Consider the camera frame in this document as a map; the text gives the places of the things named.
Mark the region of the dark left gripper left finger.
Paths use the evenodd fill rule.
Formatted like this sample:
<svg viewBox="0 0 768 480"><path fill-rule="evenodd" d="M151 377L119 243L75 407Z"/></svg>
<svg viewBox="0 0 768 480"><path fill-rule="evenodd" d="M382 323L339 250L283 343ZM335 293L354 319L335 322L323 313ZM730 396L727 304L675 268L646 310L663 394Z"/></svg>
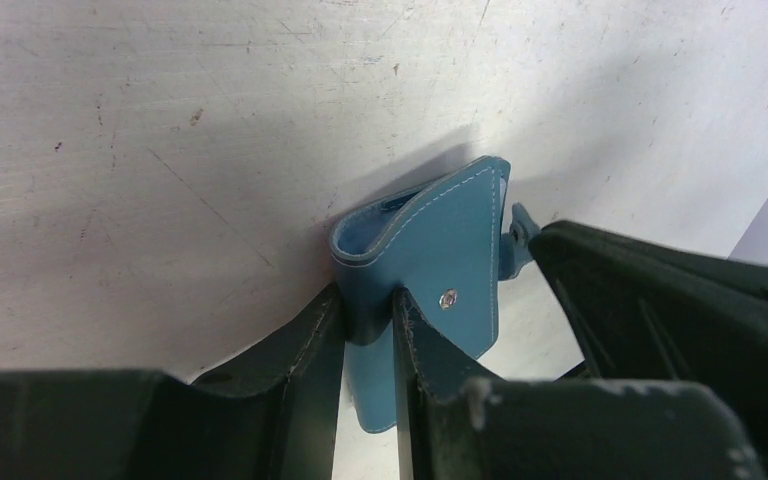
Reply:
<svg viewBox="0 0 768 480"><path fill-rule="evenodd" d="M157 370L0 371L0 479L328 479L343 354L331 285L191 383Z"/></svg>

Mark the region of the blue leather card holder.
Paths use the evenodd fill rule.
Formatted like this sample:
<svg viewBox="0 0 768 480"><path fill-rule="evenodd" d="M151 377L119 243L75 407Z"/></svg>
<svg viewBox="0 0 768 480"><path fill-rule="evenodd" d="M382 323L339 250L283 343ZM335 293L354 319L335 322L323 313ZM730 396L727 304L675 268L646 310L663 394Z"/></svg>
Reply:
<svg viewBox="0 0 768 480"><path fill-rule="evenodd" d="M360 427L397 420L392 292L407 288L426 319L474 359L499 335L498 284L532 261L539 228L513 207L503 229L511 165L482 156L346 214L328 245L347 315L346 374Z"/></svg>

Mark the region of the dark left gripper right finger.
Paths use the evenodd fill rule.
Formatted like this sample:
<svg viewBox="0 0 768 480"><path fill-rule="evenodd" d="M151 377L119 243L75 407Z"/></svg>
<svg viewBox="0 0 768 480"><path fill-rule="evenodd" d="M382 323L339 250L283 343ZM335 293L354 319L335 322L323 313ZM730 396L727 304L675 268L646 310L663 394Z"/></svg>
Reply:
<svg viewBox="0 0 768 480"><path fill-rule="evenodd" d="M737 416L689 382L509 381L394 291L405 479L763 479Z"/></svg>

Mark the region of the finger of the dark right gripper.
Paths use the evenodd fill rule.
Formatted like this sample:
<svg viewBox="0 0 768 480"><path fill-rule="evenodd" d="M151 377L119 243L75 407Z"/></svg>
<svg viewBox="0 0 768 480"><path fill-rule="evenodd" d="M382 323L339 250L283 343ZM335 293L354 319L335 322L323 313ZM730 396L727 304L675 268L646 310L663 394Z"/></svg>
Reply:
<svg viewBox="0 0 768 480"><path fill-rule="evenodd" d="M571 221L547 225L528 247L591 377L709 387L768 472L768 267Z"/></svg>

